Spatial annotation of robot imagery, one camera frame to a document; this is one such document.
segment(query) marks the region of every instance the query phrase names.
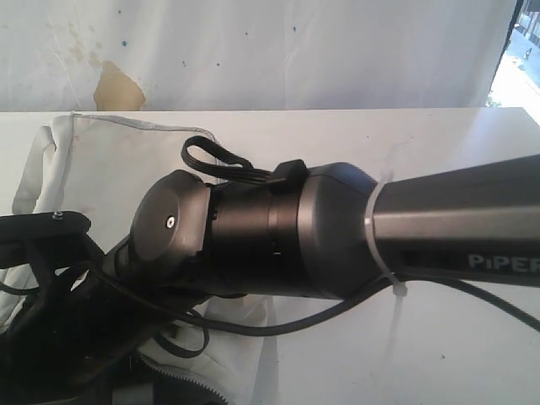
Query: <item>white table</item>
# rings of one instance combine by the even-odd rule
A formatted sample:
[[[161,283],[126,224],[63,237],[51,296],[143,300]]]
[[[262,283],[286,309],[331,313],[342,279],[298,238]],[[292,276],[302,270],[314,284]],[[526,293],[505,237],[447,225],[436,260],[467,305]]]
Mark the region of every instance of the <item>white table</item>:
[[[36,128],[58,114],[0,114],[0,213],[9,212]],[[407,178],[540,153],[540,128],[522,109],[122,115],[207,128],[226,148],[268,169],[302,158],[308,165],[347,161],[374,177],[390,165],[396,178]],[[488,288],[540,316],[537,289]],[[323,325],[268,339],[262,362],[267,379],[260,381],[278,379],[277,397],[287,405],[375,403],[380,399],[377,374],[393,302],[392,292],[383,291]],[[330,304],[276,299],[277,321],[290,321]],[[273,350],[278,351],[277,363],[268,360],[273,359]],[[540,336],[534,331],[462,293],[410,283],[386,376],[387,403],[533,404],[540,397],[539,373]],[[273,403],[267,393],[260,399],[256,403]]]

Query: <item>robotic arm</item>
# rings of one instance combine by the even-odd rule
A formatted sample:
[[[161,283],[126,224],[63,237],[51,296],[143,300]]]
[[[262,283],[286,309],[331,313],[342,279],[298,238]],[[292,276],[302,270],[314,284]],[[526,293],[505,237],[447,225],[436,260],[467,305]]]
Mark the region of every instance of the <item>robotic arm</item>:
[[[240,166],[199,162],[191,146]],[[0,218],[0,265],[28,262],[39,284],[0,286],[27,295],[0,335],[1,403],[75,397],[175,319],[263,334],[188,315],[212,296],[343,300],[330,317],[389,285],[381,260],[402,281],[540,286],[540,156],[388,183],[377,193],[349,164],[308,169],[296,160],[270,173],[202,137],[186,142],[182,158],[228,181],[209,185],[184,170],[164,177],[130,235],[106,255],[82,214]]]

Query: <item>white curtain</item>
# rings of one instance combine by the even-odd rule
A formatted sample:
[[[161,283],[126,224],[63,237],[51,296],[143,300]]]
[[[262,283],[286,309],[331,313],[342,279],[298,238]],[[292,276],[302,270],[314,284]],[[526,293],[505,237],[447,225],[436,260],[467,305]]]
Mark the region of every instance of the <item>white curtain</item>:
[[[4,1],[0,110],[481,106],[515,5]]]

